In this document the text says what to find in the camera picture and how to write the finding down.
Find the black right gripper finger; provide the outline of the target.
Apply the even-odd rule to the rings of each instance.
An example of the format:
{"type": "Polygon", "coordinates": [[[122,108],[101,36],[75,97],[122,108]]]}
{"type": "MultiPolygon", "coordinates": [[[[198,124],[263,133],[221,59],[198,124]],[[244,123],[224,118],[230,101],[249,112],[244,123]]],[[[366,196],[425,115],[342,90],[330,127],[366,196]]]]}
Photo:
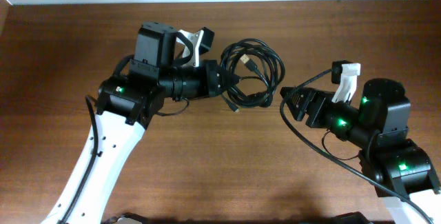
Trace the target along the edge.
{"type": "Polygon", "coordinates": [[[282,98],[286,96],[304,96],[308,97],[313,94],[315,90],[313,88],[295,88],[295,87],[282,87],[280,90],[280,95],[282,98]]]}
{"type": "Polygon", "coordinates": [[[295,121],[303,120],[306,114],[315,114],[314,94],[295,94],[287,101],[288,108],[295,121]]]}

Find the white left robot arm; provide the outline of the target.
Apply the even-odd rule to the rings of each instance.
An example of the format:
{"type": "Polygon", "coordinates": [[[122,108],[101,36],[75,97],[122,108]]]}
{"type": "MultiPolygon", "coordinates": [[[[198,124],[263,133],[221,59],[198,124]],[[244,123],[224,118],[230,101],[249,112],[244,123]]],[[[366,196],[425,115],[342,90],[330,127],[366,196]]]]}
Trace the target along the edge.
{"type": "Polygon", "coordinates": [[[158,22],[140,27],[134,54],[120,60],[96,99],[86,97],[91,128],[58,201],[44,223],[100,223],[121,170],[164,100],[216,97],[239,82],[217,64],[201,60],[214,32],[195,33],[158,22]]]}

